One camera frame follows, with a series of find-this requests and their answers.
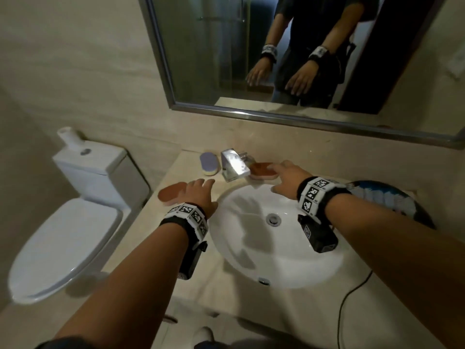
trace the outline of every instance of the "forearm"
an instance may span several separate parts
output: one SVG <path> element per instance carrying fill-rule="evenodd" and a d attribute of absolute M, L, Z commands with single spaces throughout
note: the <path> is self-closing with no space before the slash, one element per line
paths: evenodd
<path fill-rule="evenodd" d="M 362 4 L 348 5 L 339 21 L 326 36 L 322 46 L 327 48 L 331 54 L 334 54 L 353 32 L 363 15 L 363 11 L 364 6 Z"/>
<path fill-rule="evenodd" d="M 268 35 L 266 36 L 265 44 L 277 46 L 283 37 L 284 31 L 289 25 L 289 20 L 286 20 L 282 13 L 278 13 L 271 24 Z"/>
<path fill-rule="evenodd" d="M 448 348 L 465 343 L 465 244 L 349 194 L 325 214 L 377 276 Z"/>
<path fill-rule="evenodd" d="M 55 338 L 75 335 L 99 349 L 115 348 L 150 321 L 151 341 L 148 338 L 147 342 L 151 343 L 187 245 L 181 226 L 169 223 L 158 227 L 119 264 Z"/>

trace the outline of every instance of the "foot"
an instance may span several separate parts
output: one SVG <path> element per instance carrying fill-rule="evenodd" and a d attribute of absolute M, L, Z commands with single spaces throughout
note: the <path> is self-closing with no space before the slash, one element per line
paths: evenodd
<path fill-rule="evenodd" d="M 196 346 L 197 344 L 203 341 L 211 341 L 215 342 L 215 338 L 213 337 L 213 332 L 208 327 L 202 327 L 197 329 L 192 337 L 192 347 Z"/>

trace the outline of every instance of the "toilet tank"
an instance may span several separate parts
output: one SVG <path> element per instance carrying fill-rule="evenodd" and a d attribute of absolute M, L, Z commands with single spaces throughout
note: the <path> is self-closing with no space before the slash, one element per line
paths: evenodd
<path fill-rule="evenodd" d="M 85 141 L 82 150 L 65 146 L 53 157 L 82 198 L 118 209 L 134 208 L 150 188 L 124 148 Z"/>

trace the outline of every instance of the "brown oval object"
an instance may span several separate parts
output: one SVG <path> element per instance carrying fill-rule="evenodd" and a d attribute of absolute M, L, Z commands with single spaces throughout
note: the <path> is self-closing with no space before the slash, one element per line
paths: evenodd
<path fill-rule="evenodd" d="M 176 203 L 176 199 L 180 191 L 185 190 L 187 187 L 186 182 L 178 182 L 160 190 L 158 199 L 166 206 L 171 206 Z"/>
<path fill-rule="evenodd" d="M 250 164 L 250 178 L 256 180 L 274 180 L 279 174 L 275 170 L 270 170 L 268 167 L 273 163 L 253 163 Z"/>

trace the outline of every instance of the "sink basin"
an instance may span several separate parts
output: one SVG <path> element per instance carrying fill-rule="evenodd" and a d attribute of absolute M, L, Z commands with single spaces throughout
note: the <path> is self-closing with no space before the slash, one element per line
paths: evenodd
<path fill-rule="evenodd" d="M 243 275 L 265 285 L 297 288 L 334 276 L 350 247 L 335 231 L 335 250 L 313 250 L 297 222 L 296 201 L 271 192 L 272 185 L 246 185 L 225 192 L 209 220 L 213 243 Z"/>

